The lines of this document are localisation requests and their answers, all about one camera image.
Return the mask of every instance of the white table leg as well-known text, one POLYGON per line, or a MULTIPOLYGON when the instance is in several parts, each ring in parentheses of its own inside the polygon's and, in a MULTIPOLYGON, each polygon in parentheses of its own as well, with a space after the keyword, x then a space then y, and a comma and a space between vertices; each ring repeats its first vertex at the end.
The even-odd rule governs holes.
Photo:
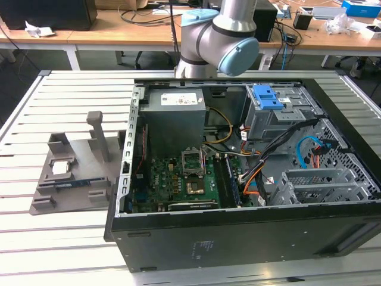
POLYGON ((117 64, 123 64, 121 60, 121 51, 115 51, 115 56, 117 57, 117 64))
POLYGON ((81 70, 79 66, 79 52, 75 46, 68 46, 66 49, 66 54, 69 59, 72 70, 81 70))
POLYGON ((0 51, 0 54, 6 58, 10 63, 16 62, 16 58, 13 55, 13 50, 12 49, 3 49, 0 51))
POLYGON ((326 69, 328 67, 328 64, 329 64, 329 55, 326 55, 324 57, 324 60, 321 62, 321 67, 326 69))
POLYGON ((264 52, 261 59, 260 67, 258 70, 269 70, 271 61, 273 60, 273 55, 274 55, 273 51, 264 52))

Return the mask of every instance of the gray stand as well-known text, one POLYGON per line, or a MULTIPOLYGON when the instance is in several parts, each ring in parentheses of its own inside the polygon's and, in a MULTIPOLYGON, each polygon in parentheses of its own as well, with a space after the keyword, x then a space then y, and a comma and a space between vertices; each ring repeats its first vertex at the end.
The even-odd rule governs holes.
POLYGON ((88 123, 94 127, 89 140, 69 142, 65 133, 51 135, 31 215, 108 206, 120 173, 125 132, 105 138, 100 111, 89 112, 88 123))

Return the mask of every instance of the crumpled paper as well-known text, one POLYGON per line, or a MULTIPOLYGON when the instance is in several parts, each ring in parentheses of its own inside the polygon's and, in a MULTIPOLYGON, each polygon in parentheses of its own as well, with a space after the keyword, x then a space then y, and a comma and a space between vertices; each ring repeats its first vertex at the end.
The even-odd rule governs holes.
POLYGON ((55 33, 52 31, 49 27, 35 27, 31 24, 29 24, 27 21, 25 21, 25 31, 28 32, 28 34, 35 38, 45 37, 45 36, 52 36, 55 35, 55 33))

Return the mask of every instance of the white robotic arm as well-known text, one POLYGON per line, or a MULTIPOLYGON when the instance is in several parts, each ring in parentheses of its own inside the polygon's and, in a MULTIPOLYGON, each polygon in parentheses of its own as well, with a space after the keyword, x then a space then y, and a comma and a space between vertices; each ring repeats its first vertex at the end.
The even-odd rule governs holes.
POLYGON ((182 15, 181 59, 176 77, 205 79, 217 70, 238 76, 259 53, 253 21, 256 0, 223 0, 221 12, 190 10, 182 15))

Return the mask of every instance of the white box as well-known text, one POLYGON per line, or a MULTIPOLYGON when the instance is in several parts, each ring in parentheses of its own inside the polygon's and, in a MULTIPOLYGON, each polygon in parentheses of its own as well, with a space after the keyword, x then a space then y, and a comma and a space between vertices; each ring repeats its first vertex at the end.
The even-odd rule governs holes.
POLYGON ((381 39, 381 27, 376 25, 367 26, 360 33, 365 39, 381 39))
POLYGON ((381 18, 375 18, 373 25, 381 27, 381 18))

